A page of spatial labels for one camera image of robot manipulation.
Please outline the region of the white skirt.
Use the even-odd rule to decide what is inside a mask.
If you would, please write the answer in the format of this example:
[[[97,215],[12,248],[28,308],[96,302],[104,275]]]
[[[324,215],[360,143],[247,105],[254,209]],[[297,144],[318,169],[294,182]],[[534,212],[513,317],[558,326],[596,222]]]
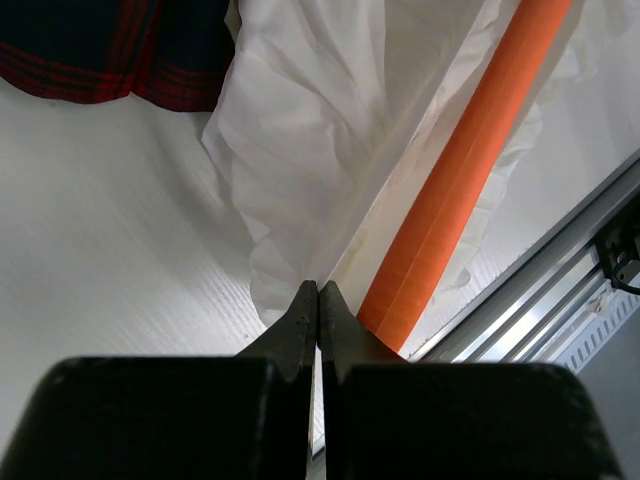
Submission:
[[[411,141],[473,90],[514,1],[239,1],[203,144],[250,233],[273,324],[335,271]]]

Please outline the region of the orange plastic hanger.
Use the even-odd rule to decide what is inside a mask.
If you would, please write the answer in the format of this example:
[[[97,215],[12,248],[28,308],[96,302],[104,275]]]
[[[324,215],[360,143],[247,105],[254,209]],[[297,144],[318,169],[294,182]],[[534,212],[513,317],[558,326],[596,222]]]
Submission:
[[[519,3],[369,287],[358,320],[398,352],[423,314],[570,9]]]

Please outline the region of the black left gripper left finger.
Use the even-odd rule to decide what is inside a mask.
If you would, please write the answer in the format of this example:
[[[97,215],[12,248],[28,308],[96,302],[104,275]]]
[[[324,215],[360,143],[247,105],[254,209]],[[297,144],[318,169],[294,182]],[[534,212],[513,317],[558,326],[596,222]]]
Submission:
[[[316,283],[303,281],[283,316],[236,356],[249,374],[240,406],[252,423],[253,479],[308,477],[318,299]]]

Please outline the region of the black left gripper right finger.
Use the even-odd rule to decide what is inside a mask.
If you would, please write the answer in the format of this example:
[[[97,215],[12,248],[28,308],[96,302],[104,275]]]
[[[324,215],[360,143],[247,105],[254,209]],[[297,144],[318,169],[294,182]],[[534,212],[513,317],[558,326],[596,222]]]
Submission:
[[[364,327],[333,281],[319,292],[325,450],[329,479],[392,475],[388,406],[406,362]]]

